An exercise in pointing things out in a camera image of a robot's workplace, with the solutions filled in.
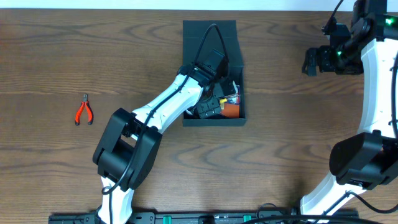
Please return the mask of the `orange scraper wooden handle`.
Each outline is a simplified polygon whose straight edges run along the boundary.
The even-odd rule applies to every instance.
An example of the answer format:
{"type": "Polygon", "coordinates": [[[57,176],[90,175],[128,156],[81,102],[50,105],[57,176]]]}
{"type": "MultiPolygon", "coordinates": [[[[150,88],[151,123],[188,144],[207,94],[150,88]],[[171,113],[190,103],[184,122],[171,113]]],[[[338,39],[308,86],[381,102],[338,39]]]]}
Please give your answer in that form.
{"type": "Polygon", "coordinates": [[[227,118],[238,119],[240,117],[240,106],[236,104],[225,103],[221,114],[227,118]]]}

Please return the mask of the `blue drill bit case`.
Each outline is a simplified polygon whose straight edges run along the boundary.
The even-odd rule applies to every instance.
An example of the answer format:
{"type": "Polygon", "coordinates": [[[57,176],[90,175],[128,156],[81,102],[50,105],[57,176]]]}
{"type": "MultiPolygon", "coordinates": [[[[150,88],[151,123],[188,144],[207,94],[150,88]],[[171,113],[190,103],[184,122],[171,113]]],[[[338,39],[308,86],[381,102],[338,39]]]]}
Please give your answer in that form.
{"type": "Polygon", "coordinates": [[[240,86],[237,85],[236,86],[236,93],[227,98],[227,103],[234,104],[234,105],[239,105],[240,102],[241,102],[241,91],[240,91],[240,86]]]}

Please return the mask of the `dark green box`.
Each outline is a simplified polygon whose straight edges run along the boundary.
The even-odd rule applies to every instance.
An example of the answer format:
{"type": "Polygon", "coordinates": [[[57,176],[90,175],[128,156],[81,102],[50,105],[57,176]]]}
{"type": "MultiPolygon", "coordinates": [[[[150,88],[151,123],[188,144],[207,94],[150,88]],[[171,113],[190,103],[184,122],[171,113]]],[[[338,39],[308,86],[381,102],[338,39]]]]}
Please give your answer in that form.
{"type": "Polygon", "coordinates": [[[182,124],[185,127],[204,127],[204,126],[243,126],[246,124],[247,116],[245,112],[245,95],[244,95],[244,62],[239,46],[235,20],[218,20],[218,21],[183,21],[183,60],[184,65],[193,62],[197,53],[203,34],[211,24],[217,24],[226,46],[231,67],[230,79],[234,80],[239,86],[239,117],[225,119],[200,119],[190,116],[188,113],[183,114],[182,124]]]}

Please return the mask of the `red handled pliers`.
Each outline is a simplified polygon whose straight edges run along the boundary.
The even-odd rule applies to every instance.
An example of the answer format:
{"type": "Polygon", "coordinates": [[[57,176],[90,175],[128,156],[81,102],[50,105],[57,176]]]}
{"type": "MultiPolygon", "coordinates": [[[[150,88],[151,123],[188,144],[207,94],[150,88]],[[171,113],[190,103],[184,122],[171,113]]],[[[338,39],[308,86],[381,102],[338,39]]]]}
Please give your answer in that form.
{"type": "Polygon", "coordinates": [[[91,109],[87,93],[85,93],[83,95],[83,99],[81,101],[80,107],[79,107],[79,109],[77,110],[77,112],[75,114],[74,122],[75,122],[76,126],[80,125],[80,117],[81,117],[81,115],[82,115],[82,113],[84,111],[86,111],[87,115],[88,115],[88,125],[92,125],[93,121],[94,121],[94,114],[93,114],[93,111],[91,109]]]}

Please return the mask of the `black yellow screwdriver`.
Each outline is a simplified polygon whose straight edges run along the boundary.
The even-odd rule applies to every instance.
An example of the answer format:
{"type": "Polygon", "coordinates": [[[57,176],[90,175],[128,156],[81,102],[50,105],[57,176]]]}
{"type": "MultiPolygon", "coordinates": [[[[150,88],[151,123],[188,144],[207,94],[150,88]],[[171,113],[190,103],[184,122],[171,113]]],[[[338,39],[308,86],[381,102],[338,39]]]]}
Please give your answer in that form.
{"type": "Polygon", "coordinates": [[[223,105],[227,102],[228,100],[226,98],[222,98],[219,100],[220,104],[223,105]]]}

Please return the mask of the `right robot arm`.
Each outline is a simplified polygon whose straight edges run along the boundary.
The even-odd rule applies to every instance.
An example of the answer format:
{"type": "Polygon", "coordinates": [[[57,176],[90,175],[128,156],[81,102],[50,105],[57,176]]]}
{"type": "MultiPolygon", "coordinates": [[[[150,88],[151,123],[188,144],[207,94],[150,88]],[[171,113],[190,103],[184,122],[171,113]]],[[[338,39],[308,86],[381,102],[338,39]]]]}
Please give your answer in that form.
{"type": "Polygon", "coordinates": [[[298,223],[340,221],[351,198],[397,177],[396,16],[386,0],[357,0],[349,26],[330,17],[322,32],[330,43],[306,51],[302,72],[363,75],[363,110],[357,133],[333,146],[326,177],[300,199],[298,223]]]}

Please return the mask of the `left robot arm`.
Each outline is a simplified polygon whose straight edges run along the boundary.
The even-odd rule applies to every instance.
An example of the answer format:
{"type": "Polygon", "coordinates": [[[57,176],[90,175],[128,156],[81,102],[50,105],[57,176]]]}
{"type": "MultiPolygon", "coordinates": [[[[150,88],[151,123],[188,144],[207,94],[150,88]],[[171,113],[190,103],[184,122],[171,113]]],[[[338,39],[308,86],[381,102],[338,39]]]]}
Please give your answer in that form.
{"type": "Polygon", "coordinates": [[[228,55],[213,49],[204,61],[181,66],[173,83],[150,103],[111,115],[93,154],[103,184],[96,223],[127,223],[134,191],[152,169],[165,130],[183,113],[219,117],[220,99],[237,92],[228,75],[228,55]]]}

